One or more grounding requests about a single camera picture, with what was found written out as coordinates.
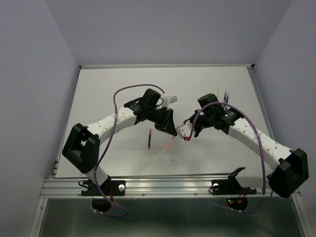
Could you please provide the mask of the orange pen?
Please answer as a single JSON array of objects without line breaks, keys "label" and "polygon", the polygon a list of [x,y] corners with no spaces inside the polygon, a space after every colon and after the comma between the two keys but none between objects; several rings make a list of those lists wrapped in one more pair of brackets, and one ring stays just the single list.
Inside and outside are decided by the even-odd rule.
[{"label": "orange pen", "polygon": [[171,146],[172,142],[174,141],[174,139],[176,138],[176,136],[172,136],[172,138],[170,139],[170,141],[167,143],[165,149],[164,149],[164,152],[166,152],[169,147]]}]

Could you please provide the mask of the purple pen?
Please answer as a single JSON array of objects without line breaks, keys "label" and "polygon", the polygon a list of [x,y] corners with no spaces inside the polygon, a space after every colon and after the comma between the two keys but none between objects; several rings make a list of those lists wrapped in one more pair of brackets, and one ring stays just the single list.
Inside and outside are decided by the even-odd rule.
[{"label": "purple pen", "polygon": [[225,90],[225,99],[224,99],[224,102],[227,104],[228,103],[228,99],[229,99],[229,92],[228,90]]}]

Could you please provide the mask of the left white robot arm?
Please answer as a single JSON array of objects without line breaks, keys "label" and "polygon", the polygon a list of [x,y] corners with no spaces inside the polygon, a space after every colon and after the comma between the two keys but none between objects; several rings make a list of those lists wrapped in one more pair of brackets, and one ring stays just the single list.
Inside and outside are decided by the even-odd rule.
[{"label": "left white robot arm", "polygon": [[143,121],[154,123],[155,129],[171,136],[177,131],[170,104],[176,96],[167,96],[149,88],[142,97],[125,103],[115,112],[95,123],[74,125],[62,150],[62,155],[82,174],[93,182],[93,189],[100,195],[110,188],[109,175],[100,167],[100,146],[110,143],[113,136]]}]

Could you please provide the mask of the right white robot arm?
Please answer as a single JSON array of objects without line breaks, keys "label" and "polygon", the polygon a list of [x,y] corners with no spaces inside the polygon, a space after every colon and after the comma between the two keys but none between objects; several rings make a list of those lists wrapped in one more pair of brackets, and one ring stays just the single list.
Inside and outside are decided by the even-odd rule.
[{"label": "right white robot arm", "polygon": [[262,171],[259,185],[263,190],[271,189],[282,198],[290,197],[309,178],[308,158],[300,148],[292,150],[283,146],[256,128],[250,118],[239,109],[229,106],[224,110],[215,94],[200,97],[201,109],[196,110],[189,121],[191,137],[198,137],[206,128],[223,131],[240,141],[261,159],[261,165],[267,164],[272,172]]}]

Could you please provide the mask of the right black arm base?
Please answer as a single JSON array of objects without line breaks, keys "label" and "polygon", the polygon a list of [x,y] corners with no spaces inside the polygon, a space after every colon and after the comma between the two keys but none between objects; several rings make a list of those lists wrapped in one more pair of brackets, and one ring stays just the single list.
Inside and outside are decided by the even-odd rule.
[{"label": "right black arm base", "polygon": [[245,167],[239,167],[228,175],[226,179],[219,179],[211,182],[208,192],[212,195],[226,195],[226,202],[232,210],[243,212],[248,206],[247,195],[257,194],[256,188],[243,188],[236,180],[237,175]]}]

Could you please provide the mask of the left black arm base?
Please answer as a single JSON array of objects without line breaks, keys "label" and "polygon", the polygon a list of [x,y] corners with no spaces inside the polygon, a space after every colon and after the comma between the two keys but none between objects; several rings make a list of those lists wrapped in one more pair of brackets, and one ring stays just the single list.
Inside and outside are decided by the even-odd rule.
[{"label": "left black arm base", "polygon": [[[81,195],[83,197],[92,197],[92,208],[95,209],[96,212],[100,214],[110,214],[109,210],[114,205],[104,199],[97,186],[91,180],[78,181],[78,185],[81,187]],[[112,180],[110,177],[100,185],[100,189],[111,202],[114,202],[114,197],[122,197],[125,195],[126,181]]]}]

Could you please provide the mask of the red pen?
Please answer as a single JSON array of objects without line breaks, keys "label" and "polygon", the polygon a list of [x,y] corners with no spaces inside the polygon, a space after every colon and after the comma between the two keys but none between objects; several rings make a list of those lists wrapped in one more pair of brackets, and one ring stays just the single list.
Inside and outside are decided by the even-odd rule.
[{"label": "red pen", "polygon": [[151,136],[152,136],[152,129],[149,130],[149,137],[148,137],[148,150],[151,148]]}]

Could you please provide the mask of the white table board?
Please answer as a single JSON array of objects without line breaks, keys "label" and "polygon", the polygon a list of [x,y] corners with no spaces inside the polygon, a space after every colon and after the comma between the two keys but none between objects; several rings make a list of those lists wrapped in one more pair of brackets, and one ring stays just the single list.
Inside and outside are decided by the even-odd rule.
[{"label": "white table board", "polygon": [[[199,108],[198,98],[219,89],[220,99],[228,90],[228,102],[244,112],[257,129],[264,129],[252,84],[241,66],[81,70],[66,132],[77,123],[87,125],[113,114],[115,107],[141,97],[147,88],[177,96],[178,101],[171,105],[176,126]],[[155,130],[152,122],[141,122],[102,144],[100,165],[110,176],[230,173],[239,167],[259,175],[265,171],[258,155],[214,128],[203,130],[188,142],[176,137],[164,152],[171,138]]]}]

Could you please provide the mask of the aluminium front rail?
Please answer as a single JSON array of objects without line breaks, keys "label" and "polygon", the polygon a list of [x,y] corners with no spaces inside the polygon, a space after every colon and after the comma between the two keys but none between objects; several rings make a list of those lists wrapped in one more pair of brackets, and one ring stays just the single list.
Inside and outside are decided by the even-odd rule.
[{"label": "aluminium front rail", "polygon": [[[215,198],[228,197],[226,195],[212,195],[208,192],[211,182],[226,179],[229,174],[204,174],[204,175],[161,175],[161,176],[125,176],[111,177],[112,180],[125,180],[125,195],[114,199],[138,198]],[[41,198],[92,198],[81,195],[78,181],[87,178],[50,178],[45,179]],[[246,188],[256,188],[257,194],[247,197],[262,195],[259,182]]]}]

